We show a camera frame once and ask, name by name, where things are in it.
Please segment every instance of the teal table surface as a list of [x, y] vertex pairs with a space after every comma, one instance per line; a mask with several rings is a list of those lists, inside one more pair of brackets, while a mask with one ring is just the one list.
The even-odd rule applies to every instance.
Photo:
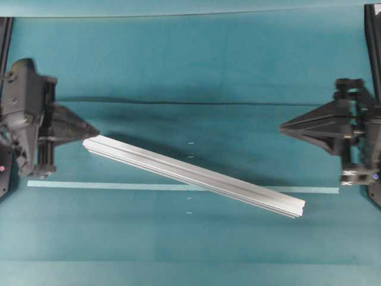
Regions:
[[[58, 78], [57, 100], [105, 136], [254, 184], [338, 188], [339, 159], [280, 134], [279, 125], [330, 101], [336, 78], [363, 78], [373, 91], [363, 21], [361, 5], [17, 18], [8, 65], [33, 57], [41, 74]], [[58, 172], [47, 181], [179, 184], [81, 142], [58, 147], [55, 159]], [[289, 219], [207, 191], [29, 180], [14, 173], [0, 202], [0, 285], [381, 279], [381, 211], [359, 187], [291, 194], [307, 204], [302, 218]]]

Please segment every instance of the teal backdrop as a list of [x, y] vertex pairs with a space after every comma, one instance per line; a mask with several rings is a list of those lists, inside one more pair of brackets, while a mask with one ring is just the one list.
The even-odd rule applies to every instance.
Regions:
[[[363, 78], [373, 91], [362, 1], [238, 1], [245, 13], [169, 16], [161, 7], [155, 17], [114, 18], [75, 17], [135, 10], [116, 0], [103, 10], [27, 2], [4, 6], [30, 17], [14, 22], [8, 65], [34, 58], [39, 73], [58, 78], [57, 100], [103, 135], [259, 185], [339, 186], [339, 159], [279, 125], [332, 100], [336, 78]], [[236, 11], [228, 1], [187, 5]], [[166, 11], [191, 14], [190, 6]], [[58, 147], [56, 162], [48, 181], [178, 184], [81, 142]], [[210, 192], [27, 181], [14, 173], [0, 202], [0, 285], [381, 281], [381, 211], [358, 187], [292, 194], [307, 204], [289, 219]]]

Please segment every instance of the silver metal bar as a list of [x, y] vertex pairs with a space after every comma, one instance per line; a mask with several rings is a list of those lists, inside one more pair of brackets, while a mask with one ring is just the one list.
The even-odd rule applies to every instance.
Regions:
[[[70, 182], [28, 180], [27, 186], [37, 188], [74, 188], [74, 189], [125, 189], [131, 191], [207, 191], [207, 189], [189, 184], [133, 184], [105, 182]], [[265, 186], [277, 192], [299, 194], [339, 194], [339, 188], [329, 186]]]
[[293, 198], [111, 138], [99, 135], [84, 140], [83, 146], [92, 153], [180, 182], [201, 186], [220, 195], [285, 216], [299, 217], [303, 214], [305, 201], [298, 198]]

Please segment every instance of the aluminum profile slot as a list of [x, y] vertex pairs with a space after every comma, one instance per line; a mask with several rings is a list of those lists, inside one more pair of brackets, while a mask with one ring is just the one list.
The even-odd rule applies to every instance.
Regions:
[[189, 163], [99, 135], [85, 139], [90, 152], [157, 173], [180, 182], [271, 210], [288, 217], [303, 215], [304, 200], [250, 184]]

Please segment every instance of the light blue tape strip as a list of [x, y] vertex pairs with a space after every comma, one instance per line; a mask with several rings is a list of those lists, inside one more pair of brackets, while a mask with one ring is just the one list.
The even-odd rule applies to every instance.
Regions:
[[[118, 184], [95, 182], [60, 182], [60, 181], [28, 181], [27, 186], [39, 188], [77, 188], [77, 189], [131, 189], [144, 191], [205, 191], [199, 186], [184, 184]], [[311, 186], [266, 186], [278, 192], [299, 192], [314, 194], [338, 194], [339, 188]]]

